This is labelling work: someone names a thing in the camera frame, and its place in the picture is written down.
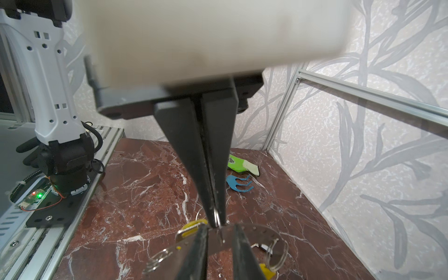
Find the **patterned wallpaper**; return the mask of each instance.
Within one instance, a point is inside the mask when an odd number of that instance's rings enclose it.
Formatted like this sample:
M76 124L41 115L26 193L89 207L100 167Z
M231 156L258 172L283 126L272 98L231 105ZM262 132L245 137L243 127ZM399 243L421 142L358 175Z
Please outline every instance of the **patterned wallpaper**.
M353 4L346 53L308 70L447 107L448 2ZM378 279L447 279L446 127L302 81L270 153Z
M70 86L74 93L74 101L78 116L82 121L92 121L98 125L120 127L125 129L129 138L161 140L166 138L153 116L133 120L110 120L95 110L92 89L85 77L83 57L88 53L82 34L82 26L77 16L77 4L74 2L74 13L69 22L64 24L65 61L69 71ZM263 72L265 85L254 97L249 99L249 109L237 115L232 147L260 149L266 140L267 133L281 101L289 78L295 66L286 65L267 68Z

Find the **gray leaf pattern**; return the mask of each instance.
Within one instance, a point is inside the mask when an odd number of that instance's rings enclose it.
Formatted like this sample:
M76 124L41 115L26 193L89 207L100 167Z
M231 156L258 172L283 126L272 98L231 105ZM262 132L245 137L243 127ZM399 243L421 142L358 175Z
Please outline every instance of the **gray leaf pattern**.
M406 233L405 224L400 218L392 214L390 211L382 207L384 212L391 218L395 231L395 253L394 266L399 269L403 266L408 254L408 234Z
M339 141L341 152L341 172L335 188L331 191L328 197L320 205L319 210L324 211L328 206L333 204L347 182L351 180L350 175L357 166L364 150L364 117L366 113L366 101L358 99L358 113L356 120L353 122L350 115L349 107L344 102L345 106L338 103L340 126L339 126ZM349 139L353 133L353 145L350 145Z
M431 166L421 163L418 160L412 159L409 162L404 163L404 165L408 166L412 169L412 171L414 171L415 177L418 181L427 179L431 175Z
M350 247L350 249L352 249L354 251L354 246L352 244L352 241L350 240L349 235L347 234L347 232L344 230L344 228L342 227L342 225L335 219L333 218L333 222L336 225L336 229L337 229L337 233L339 235L339 237L344 240L344 242L347 244L348 247Z
M398 254L398 257L397 255L395 255L395 262L394 262L395 268L399 268L401 267L401 265L403 265L404 260L402 259L402 257L404 250L402 247L403 246L407 247L407 237L404 238L405 234L403 233L403 231L405 231L405 228L403 222L400 220L400 218L398 218L398 216L392 214L392 212L395 212L398 215L406 218L407 220L412 222L421 233L433 239L442 248L445 255L445 259L448 262L448 240L446 236L433 224L424 220L424 219L433 219L437 217L442 217L448 214L446 212L448 206L448 199L447 199L448 189L445 190L442 193L442 196L439 198L422 199L415 201L392 200L389 202L383 202L377 198L365 194L362 194L361 198L379 204L393 222L395 229L395 254ZM421 214L408 214L404 210L398 208L396 205L409 205L409 206L439 205L439 208L432 214L421 215Z
M86 70L84 69L84 56L85 56L85 42L84 36L80 35L75 43L70 45L67 41L64 41L64 48L67 50L67 53L64 57L64 62L67 65L67 72L73 72L72 78L70 80L70 88L72 93L74 94L78 88L81 86L82 81L84 80L84 75Z
M386 70L372 70L372 74L378 75L382 78L386 78L391 82L397 84L402 90L409 93L418 101L438 106L439 104L435 100L431 91L426 88L421 82L417 81L413 77L409 77L404 74L394 73Z
M284 96L284 91L276 93L273 92L272 87L274 80L279 79L276 71L279 70L281 73L284 68L285 67L272 68L263 72L264 86L257 93L257 95L262 96L263 103L253 112L250 112L251 107L253 107L251 103L255 102L254 99L259 99L259 97L255 96L252 99L249 99L249 109L242 113L241 116L237 116L236 126L242 125L242 129L240 132L234 134L232 142L233 147L243 149L260 149L263 146L275 117L276 110L278 109L278 105ZM285 76L280 77L280 79L284 81L282 85L284 89L286 89L289 80L292 78L292 69L292 65L287 65ZM260 118L265 119L263 124L258 122ZM250 129L253 126L257 127L257 132L250 134Z
M405 162L410 162L406 163L407 166L413 164L414 165L413 170L415 168L419 168L416 169L417 170L416 176L419 176L419 178L422 178L422 176L428 177L429 174L425 173L429 172L431 168L425 164L417 162L416 159L446 150L448 150L448 142L446 141L445 138L435 134L429 134L420 139L410 141L406 144L390 149L379 156L376 155L376 157L373 160L369 161L366 164L365 168L362 171L353 175L350 179L357 178L367 173L380 171L385 168Z

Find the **green object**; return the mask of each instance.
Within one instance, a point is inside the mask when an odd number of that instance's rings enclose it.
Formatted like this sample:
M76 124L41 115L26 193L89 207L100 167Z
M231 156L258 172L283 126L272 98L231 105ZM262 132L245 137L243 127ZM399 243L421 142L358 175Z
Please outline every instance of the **green object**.
M36 202L36 200L41 199L43 195L45 194L45 191L42 189L37 189L31 194L27 195L19 204L18 206L21 209L26 209L29 205Z
M260 171L258 170L257 165L252 164L245 159L237 158L234 155L228 156L227 166L236 172L249 171L255 176L260 176Z

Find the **blue plastic clip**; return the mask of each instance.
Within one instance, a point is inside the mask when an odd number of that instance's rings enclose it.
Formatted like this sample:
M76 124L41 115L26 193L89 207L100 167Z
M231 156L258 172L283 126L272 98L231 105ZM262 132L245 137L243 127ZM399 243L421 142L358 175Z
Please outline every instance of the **blue plastic clip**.
M248 192L248 191L250 191L251 189L253 189L254 186L250 187L248 190L239 190L239 189L237 189L237 185L244 185L244 186L247 186L247 185L250 185L250 184L252 183L252 181L249 181L249 183L247 183L247 184L245 185L245 184L240 184L240 183L238 183L238 182L237 182L237 179L246 181L247 179L249 179L249 177L250 177L250 175L247 176L246 179L244 179L244 178L238 178L238 177L235 177L234 175L229 175L229 176L227 176L226 181L227 181L227 184L229 185L229 187L230 187L231 189L233 189L233 190L235 190L235 191L237 191L237 192L240 192L240 193L245 193L245 192Z

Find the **black cable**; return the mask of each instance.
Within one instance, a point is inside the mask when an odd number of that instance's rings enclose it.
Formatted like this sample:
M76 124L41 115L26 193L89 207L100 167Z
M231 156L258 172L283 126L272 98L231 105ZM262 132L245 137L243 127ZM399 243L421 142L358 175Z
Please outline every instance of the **black cable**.
M93 163L95 163L95 162L100 164L101 169L95 169L93 167ZM98 174L103 174L104 172L106 172L106 168L104 167L104 164L103 164L103 162L101 160L99 160L99 159L92 159L92 161L90 162L90 171L93 171L93 172L98 173Z
M101 146L103 145L103 138L101 137L101 134L99 134L98 131L96 131L96 129L94 129L93 127L91 127L90 125L86 124L85 122L81 122L82 126L84 126L84 128L90 132L92 132L95 137L98 139L98 145L96 145L95 147L95 153L98 152L101 149Z
M42 173L42 171L37 170L34 171L33 173L31 173L30 175L28 175L25 179L23 179L22 181L26 183L28 183L29 181L31 181L31 179L33 179L34 177L36 177L37 175L39 175L40 173ZM14 188L14 190L11 192L11 194L9 195L9 200L11 200L12 202L16 202L17 201L17 196L20 193L20 191L22 190L22 188L25 186L25 184L21 184L18 183L17 186Z

